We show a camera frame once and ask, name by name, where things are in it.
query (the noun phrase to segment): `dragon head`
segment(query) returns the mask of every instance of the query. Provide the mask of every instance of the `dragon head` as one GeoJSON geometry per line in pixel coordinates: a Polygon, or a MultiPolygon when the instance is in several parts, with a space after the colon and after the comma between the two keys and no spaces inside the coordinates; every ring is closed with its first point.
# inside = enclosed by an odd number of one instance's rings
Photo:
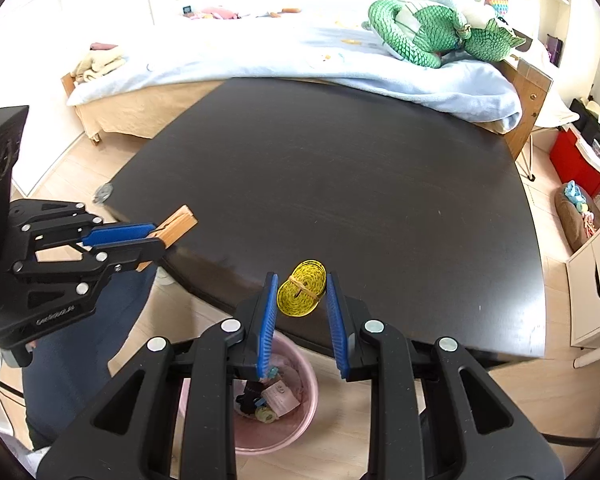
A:
{"type": "Polygon", "coordinates": [[[501,61],[513,47],[525,43],[513,30],[495,18],[487,22],[485,28],[472,28],[471,36],[464,41],[464,49],[482,61],[501,61]]]}

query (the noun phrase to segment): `beige folded blanket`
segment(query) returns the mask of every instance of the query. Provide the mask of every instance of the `beige folded blanket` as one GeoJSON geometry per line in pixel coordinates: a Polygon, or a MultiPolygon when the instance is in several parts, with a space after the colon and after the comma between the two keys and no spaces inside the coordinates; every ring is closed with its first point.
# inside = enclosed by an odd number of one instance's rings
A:
{"type": "Polygon", "coordinates": [[[88,68],[82,74],[80,74],[79,76],[76,76],[75,80],[78,83],[85,83],[85,82],[93,81],[94,79],[97,79],[99,77],[107,75],[109,72],[112,72],[113,70],[123,66],[124,63],[125,63],[125,60],[122,58],[119,58],[119,59],[114,59],[110,63],[107,63],[105,66],[102,67],[101,70],[98,70],[98,71],[88,68]]]}
{"type": "MultiPolygon", "coordinates": [[[[89,53],[80,61],[80,63],[78,63],[78,65],[71,72],[71,76],[75,77],[76,80],[78,80],[79,78],[83,79],[82,76],[86,70],[91,70],[94,73],[102,72],[104,67],[106,67],[113,61],[121,59],[123,54],[124,52],[119,46],[110,50],[90,50],[89,53]]],[[[118,68],[122,64],[124,64],[124,60],[121,64],[115,66],[111,70],[118,68]]]]}

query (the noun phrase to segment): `dark wooden tabletop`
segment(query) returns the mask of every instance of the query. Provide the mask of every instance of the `dark wooden tabletop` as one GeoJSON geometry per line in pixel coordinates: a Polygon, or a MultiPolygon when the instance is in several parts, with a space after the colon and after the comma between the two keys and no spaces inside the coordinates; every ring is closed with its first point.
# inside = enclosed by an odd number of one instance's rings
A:
{"type": "MultiPolygon", "coordinates": [[[[416,340],[452,336],[500,358],[544,353],[536,231],[503,139],[448,114],[341,86],[233,79],[113,178],[106,205],[199,224],[165,265],[229,313],[301,261],[416,340]]],[[[330,352],[326,311],[278,327],[330,352]]]]}

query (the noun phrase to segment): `red box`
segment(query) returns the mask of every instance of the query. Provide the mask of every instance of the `red box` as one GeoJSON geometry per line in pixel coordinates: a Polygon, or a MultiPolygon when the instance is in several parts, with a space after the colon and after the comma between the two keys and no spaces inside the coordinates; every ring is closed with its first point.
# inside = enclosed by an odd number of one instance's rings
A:
{"type": "Polygon", "coordinates": [[[577,134],[570,128],[560,130],[549,158],[563,184],[575,180],[593,198],[600,192],[600,172],[580,154],[577,140],[577,134]]]}

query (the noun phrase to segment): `paper label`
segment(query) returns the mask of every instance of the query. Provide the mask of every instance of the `paper label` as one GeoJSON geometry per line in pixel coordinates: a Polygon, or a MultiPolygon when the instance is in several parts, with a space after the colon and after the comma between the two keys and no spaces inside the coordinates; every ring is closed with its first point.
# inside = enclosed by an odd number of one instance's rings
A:
{"type": "Polygon", "coordinates": [[[262,397],[267,401],[269,407],[277,416],[286,415],[292,409],[300,406],[300,402],[295,398],[284,381],[278,381],[262,392],[262,397]]]}

